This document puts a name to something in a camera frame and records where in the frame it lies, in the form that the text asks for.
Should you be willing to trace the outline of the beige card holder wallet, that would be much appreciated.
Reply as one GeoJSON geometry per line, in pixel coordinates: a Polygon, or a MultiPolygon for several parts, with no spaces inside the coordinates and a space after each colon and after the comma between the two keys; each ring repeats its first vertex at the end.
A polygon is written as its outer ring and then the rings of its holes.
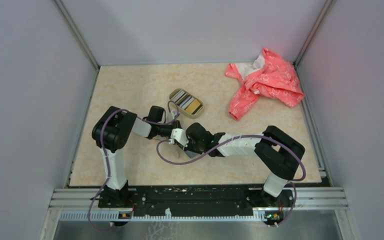
{"type": "Polygon", "coordinates": [[[183,150],[183,149],[178,149],[178,155],[181,156],[188,156],[190,159],[194,159],[200,155],[200,153],[196,153],[190,150],[183,150]]]}

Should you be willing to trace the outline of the beige tray of cards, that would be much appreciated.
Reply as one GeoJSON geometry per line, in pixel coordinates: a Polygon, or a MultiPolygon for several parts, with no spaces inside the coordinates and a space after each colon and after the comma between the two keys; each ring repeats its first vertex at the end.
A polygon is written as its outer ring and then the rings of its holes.
{"type": "Polygon", "coordinates": [[[203,101],[183,88],[176,88],[168,95],[168,98],[174,102],[183,115],[190,119],[197,119],[204,112],[203,101]]]}

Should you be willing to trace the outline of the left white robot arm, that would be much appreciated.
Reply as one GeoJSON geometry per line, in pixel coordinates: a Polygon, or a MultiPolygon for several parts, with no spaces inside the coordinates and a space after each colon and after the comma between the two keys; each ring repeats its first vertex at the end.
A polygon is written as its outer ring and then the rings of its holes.
{"type": "Polygon", "coordinates": [[[171,121],[163,123],[166,111],[153,105],[145,118],[115,106],[110,106],[92,129],[91,136],[100,148],[107,174],[101,198],[109,198],[118,207],[129,203],[128,180],[125,173],[123,148],[131,133],[145,139],[167,138],[170,144],[187,147],[186,132],[177,120],[179,112],[171,112],[171,121]]]}

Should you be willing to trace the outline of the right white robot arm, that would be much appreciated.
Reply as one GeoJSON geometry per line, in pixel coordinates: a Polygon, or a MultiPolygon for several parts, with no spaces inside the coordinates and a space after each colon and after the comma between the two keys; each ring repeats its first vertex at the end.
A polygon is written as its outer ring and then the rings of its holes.
{"type": "Polygon", "coordinates": [[[185,135],[185,152],[192,157],[258,157],[270,171],[261,193],[267,206],[275,206],[281,200],[281,191],[294,179],[306,151],[301,143],[274,125],[261,133],[231,135],[212,134],[196,122],[186,129],[185,135]]]}

